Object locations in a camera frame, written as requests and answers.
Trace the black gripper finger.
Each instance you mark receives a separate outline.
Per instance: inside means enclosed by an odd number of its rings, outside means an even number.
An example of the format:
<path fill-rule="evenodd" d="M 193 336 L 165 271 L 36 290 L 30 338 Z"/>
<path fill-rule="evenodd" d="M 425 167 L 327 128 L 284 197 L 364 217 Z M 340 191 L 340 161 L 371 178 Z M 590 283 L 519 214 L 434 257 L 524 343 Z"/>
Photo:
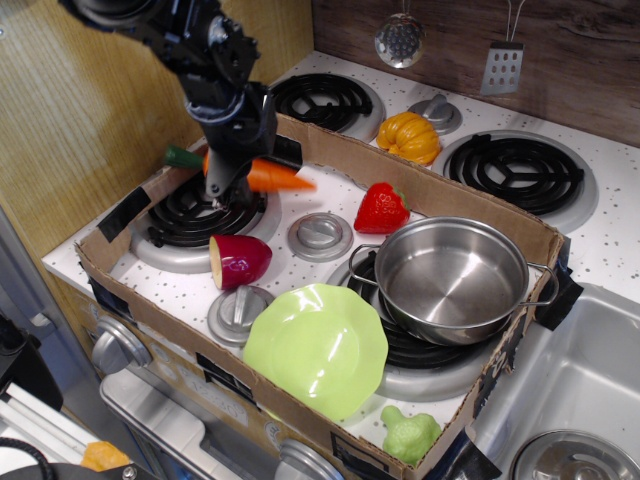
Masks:
<path fill-rule="evenodd" d="M 230 200 L 226 195 L 221 195 L 211 199 L 211 209 L 213 211 L 228 211 L 230 209 Z"/>
<path fill-rule="evenodd" d="M 229 204 L 232 206 L 248 206 L 253 201 L 253 191 L 246 177 L 238 177 L 229 188 Z"/>

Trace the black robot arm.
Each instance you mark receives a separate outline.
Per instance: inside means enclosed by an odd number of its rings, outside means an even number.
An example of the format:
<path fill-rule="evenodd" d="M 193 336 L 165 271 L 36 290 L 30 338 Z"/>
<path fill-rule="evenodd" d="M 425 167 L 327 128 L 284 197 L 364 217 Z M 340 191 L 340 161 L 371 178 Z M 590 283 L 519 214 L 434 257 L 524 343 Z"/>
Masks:
<path fill-rule="evenodd" d="M 269 88 L 250 79 L 259 58 L 217 1 L 65 1 L 63 7 L 96 30 L 148 47 L 179 80 L 185 108 L 207 141 L 205 193 L 221 209 L 245 206 L 256 158 L 272 153 L 277 118 Z"/>

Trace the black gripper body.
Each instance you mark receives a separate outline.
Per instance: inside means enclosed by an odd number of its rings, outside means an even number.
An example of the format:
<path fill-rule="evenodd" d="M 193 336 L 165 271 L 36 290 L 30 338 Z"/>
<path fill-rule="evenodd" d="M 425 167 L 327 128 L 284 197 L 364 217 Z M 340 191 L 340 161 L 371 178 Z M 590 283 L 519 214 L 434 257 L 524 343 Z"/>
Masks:
<path fill-rule="evenodd" d="M 206 191 L 219 199 L 248 175 L 249 164 L 273 152 L 277 116 L 269 88 L 250 82 L 225 107 L 199 109 L 209 145 Z"/>

